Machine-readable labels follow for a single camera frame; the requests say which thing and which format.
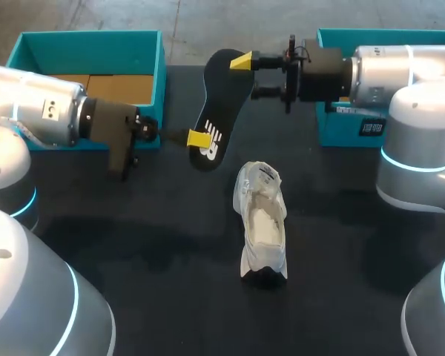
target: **brown cardboard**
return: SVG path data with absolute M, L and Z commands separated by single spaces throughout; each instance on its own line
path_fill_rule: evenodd
M 88 96 L 99 99 L 113 100 L 113 76 L 90 76 L 88 83 Z
M 127 104 L 151 104 L 153 76 L 113 76 L 111 97 Z
M 88 96 L 127 104 L 151 104 L 153 86 L 153 76 L 90 76 Z
M 68 82 L 81 83 L 82 85 L 84 85 L 84 88 L 88 87 L 89 75 L 87 74 L 65 74 L 52 77 L 61 80 L 66 80 Z

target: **open box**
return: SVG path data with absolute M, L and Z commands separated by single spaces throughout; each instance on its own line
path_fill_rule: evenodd
M 445 45 L 445 31 L 439 30 L 362 30 L 320 28 L 317 40 L 321 47 L 339 47 L 344 57 L 350 57 L 361 45 Z M 333 102 L 332 109 L 350 108 L 347 101 Z M 380 147 L 384 142 L 384 129 L 379 136 L 361 136 L 361 128 L 384 125 L 378 118 L 354 113 L 327 112 L 324 102 L 316 104 L 320 144 L 338 147 Z M 379 111 L 387 114 L 388 110 Z
M 162 125 L 166 66 L 160 31 L 22 33 L 7 67 L 87 83 L 90 96 L 141 101 L 127 103 Z M 41 150 L 32 142 L 27 144 L 31 150 Z M 158 147 L 159 139 L 136 143 L 136 148 Z M 75 147 L 61 149 L 106 148 L 81 139 Z

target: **cardboard box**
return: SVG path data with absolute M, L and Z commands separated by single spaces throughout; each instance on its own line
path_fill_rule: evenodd
M 81 83 L 84 86 L 84 88 L 88 87 L 89 76 L 84 74 L 67 74 L 67 75 L 58 75 L 52 77 L 61 80 L 66 80 L 68 82 Z
M 160 31 L 22 33 L 7 67 L 82 83 L 89 95 L 136 105 L 141 115 L 154 118 L 162 127 L 166 66 Z M 98 77 L 104 77 L 100 83 L 95 82 L 99 81 Z M 32 151 L 43 149 L 29 140 L 27 144 Z M 159 139 L 136 142 L 137 148 L 158 148 L 159 145 Z M 81 139 L 73 148 L 57 149 L 106 150 L 108 147 Z
M 87 89 L 94 98 L 148 105 L 153 87 L 153 76 L 90 76 Z

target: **white sneaker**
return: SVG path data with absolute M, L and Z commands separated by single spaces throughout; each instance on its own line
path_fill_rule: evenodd
M 268 266 L 287 278 L 283 226 L 287 210 L 281 182 L 277 171 L 264 162 L 247 162 L 237 176 L 232 204 L 245 229 L 241 277 Z

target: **new balance logo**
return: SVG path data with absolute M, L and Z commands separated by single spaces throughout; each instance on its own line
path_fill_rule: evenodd
M 271 177 L 272 179 L 275 179 L 274 178 L 274 173 L 270 170 L 270 169 L 268 169 L 268 168 L 266 168 L 266 167 L 261 167 L 261 168 L 259 168 L 259 170 L 260 171 L 262 171 L 262 172 L 264 172 L 265 174 L 267 174 L 269 177 Z
M 223 135 L 208 120 L 206 120 L 205 129 L 211 135 L 211 146 L 209 148 L 200 148 L 200 152 L 203 156 L 208 157 L 210 161 L 214 161 L 218 148 L 217 143 L 221 141 Z

